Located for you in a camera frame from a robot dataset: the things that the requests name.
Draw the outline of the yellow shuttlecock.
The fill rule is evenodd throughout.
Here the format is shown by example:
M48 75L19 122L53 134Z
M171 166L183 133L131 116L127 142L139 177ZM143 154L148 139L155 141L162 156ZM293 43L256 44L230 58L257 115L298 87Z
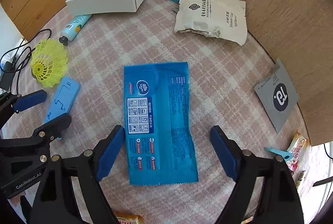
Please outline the yellow shuttlecock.
M67 62L64 45L54 39L42 40L32 52L32 75L44 88L52 88L65 76Z

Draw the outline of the teal plastic clothespin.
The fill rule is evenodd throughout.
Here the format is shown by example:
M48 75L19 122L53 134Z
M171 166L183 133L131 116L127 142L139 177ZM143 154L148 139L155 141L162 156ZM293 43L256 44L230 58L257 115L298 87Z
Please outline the teal plastic clothespin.
M265 151L274 153L275 155L280 155L285 161L290 161L293 157L293 153L291 152L278 150L271 147L266 147Z

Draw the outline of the light blue cream tube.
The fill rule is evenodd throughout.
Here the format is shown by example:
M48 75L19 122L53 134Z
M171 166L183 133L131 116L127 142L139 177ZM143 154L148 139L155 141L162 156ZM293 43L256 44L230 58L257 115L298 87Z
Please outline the light blue cream tube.
M73 41L91 16L92 14L75 16L75 18L62 30L59 42L63 45L68 45L69 42Z

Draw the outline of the cream shower cap packet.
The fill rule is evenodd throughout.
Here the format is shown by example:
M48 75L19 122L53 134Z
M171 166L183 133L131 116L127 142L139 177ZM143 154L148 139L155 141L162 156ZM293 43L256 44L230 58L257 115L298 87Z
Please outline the cream shower cap packet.
M207 38L247 39L246 2L241 0L180 0L174 32L194 32Z

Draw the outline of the red coffee mate sachet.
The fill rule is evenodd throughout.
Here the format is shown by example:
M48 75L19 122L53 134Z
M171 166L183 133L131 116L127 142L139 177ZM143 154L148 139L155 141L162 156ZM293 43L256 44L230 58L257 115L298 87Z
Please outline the red coffee mate sachet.
M298 130L293 136L292 142L287 149L287 152L292 154L291 159L286 161L286 164L291 172L294 175L297 171L297 168L302 161L304 154L306 153L310 145L309 139L305 138Z

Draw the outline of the blue phone stand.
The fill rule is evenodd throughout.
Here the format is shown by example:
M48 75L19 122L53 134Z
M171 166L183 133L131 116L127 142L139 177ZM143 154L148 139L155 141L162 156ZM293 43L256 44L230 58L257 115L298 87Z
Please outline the blue phone stand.
M51 105L47 111L44 123L56 117L69 113L72 105L80 91L80 84L68 76L64 76L60 81L58 88L54 94Z

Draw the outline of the grey square sachet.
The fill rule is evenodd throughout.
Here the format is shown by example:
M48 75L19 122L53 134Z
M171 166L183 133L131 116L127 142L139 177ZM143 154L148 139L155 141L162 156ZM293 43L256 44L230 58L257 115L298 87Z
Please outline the grey square sachet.
M296 88L279 58L272 72L261 80L254 90L275 131L279 133L299 100Z

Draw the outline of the patterned lighter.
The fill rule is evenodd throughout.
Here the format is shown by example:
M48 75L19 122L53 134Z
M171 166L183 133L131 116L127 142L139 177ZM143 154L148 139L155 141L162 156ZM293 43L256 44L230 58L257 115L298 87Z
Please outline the patterned lighter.
M296 180L296 183L295 183L296 188L299 188L299 187L300 187L302 181L303 181L304 178L305 178L306 172L307 172L307 171L301 171L301 172L300 172L300 174L299 174L299 176L298 176L298 178L297 178L297 180Z

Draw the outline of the blue wet wipes packet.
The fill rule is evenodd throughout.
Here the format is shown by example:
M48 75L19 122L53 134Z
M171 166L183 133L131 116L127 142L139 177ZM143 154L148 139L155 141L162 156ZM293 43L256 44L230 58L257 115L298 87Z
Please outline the blue wet wipes packet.
M189 114L187 62L124 67L124 123L130 184L198 182Z

